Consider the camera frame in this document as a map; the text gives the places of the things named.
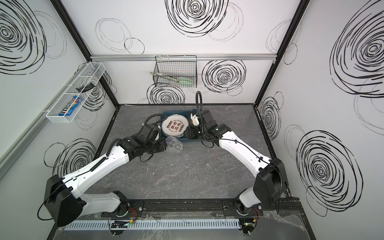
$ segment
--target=gray floor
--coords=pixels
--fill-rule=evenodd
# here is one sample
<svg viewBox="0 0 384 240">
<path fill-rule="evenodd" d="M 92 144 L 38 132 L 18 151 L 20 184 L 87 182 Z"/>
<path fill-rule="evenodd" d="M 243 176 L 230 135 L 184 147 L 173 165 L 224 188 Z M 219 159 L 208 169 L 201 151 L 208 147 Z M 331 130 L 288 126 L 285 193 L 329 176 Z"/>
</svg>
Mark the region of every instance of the gray floor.
<svg viewBox="0 0 384 240">
<path fill-rule="evenodd" d="M 102 153 L 113 139 L 137 133 L 149 115 L 191 108 L 193 106 L 122 106 Z M 210 110 L 218 124 L 225 123 L 256 151 L 270 157 L 251 105 L 206 105 L 204 109 Z M 161 152 L 148 162 L 136 158 L 120 166 L 87 193 L 119 190 L 128 199 L 233 198 L 253 186 L 254 181 L 251 172 L 226 150 L 217 146 L 207 148 L 200 142 L 184 142 L 179 154 Z"/>
</svg>

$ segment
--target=clear plastic cup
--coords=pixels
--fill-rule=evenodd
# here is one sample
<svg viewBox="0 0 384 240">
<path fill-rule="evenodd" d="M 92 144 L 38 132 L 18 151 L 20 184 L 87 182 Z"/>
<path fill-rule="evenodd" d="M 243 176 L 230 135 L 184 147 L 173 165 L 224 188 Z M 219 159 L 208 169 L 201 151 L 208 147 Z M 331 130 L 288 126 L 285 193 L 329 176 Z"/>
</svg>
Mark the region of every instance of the clear plastic cup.
<svg viewBox="0 0 384 240">
<path fill-rule="evenodd" d="M 183 144 L 175 137 L 166 138 L 167 150 L 168 152 L 181 152 L 183 150 Z"/>
</svg>

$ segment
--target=stack of plates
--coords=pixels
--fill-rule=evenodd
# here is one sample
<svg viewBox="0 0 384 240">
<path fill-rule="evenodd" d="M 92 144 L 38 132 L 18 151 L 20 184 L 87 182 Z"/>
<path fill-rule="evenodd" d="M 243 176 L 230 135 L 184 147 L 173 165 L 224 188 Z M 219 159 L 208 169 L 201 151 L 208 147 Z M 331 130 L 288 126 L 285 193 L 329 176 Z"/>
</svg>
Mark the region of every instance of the stack of plates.
<svg viewBox="0 0 384 240">
<path fill-rule="evenodd" d="M 186 117 L 174 114 L 163 121 L 161 129 L 167 137 L 182 137 L 188 125 L 188 119 Z"/>
</svg>

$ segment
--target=blue snack package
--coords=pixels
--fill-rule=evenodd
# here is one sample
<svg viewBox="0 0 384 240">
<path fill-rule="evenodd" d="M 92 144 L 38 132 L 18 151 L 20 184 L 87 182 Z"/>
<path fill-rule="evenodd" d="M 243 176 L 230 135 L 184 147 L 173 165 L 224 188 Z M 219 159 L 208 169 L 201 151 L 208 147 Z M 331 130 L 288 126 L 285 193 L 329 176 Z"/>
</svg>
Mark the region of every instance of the blue snack package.
<svg viewBox="0 0 384 240">
<path fill-rule="evenodd" d="M 65 108 L 59 113 L 59 116 L 70 116 L 83 100 L 81 98 L 72 97 L 71 101 L 65 106 Z"/>
</svg>

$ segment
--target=robotic arm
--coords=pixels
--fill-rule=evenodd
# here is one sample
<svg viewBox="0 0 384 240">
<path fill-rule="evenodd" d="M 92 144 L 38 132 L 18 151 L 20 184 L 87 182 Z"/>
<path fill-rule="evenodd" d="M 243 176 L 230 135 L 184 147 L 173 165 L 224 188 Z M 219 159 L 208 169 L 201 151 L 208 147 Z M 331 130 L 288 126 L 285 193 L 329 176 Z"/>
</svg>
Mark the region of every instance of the robotic arm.
<svg viewBox="0 0 384 240">
<path fill-rule="evenodd" d="M 238 212 L 246 215 L 253 205 L 259 203 L 272 205 L 288 187 L 283 163 L 279 159 L 272 161 L 255 151 L 236 136 L 228 126 L 218 125 L 208 110 L 201 110 L 201 108 L 200 105 L 200 108 L 197 106 L 197 109 L 191 111 L 191 124 L 186 128 L 184 135 L 188 139 L 213 142 L 229 151 L 256 177 L 254 186 L 244 190 L 237 197 L 235 206 Z M 97 212 L 114 212 L 121 217 L 126 215 L 129 203 L 121 192 L 114 191 L 109 194 L 85 194 L 84 192 L 113 169 L 136 157 L 142 161 L 141 156 L 144 153 L 151 154 L 147 159 L 149 160 L 154 153 L 166 149 L 165 138 L 160 137 L 161 130 L 157 125 L 164 119 L 153 124 L 147 123 L 154 116 L 167 118 L 163 114 L 148 117 L 137 134 L 116 139 L 103 156 L 62 178 L 54 175 L 48 179 L 43 204 L 57 226 L 66 226 L 79 216 Z"/>
</svg>

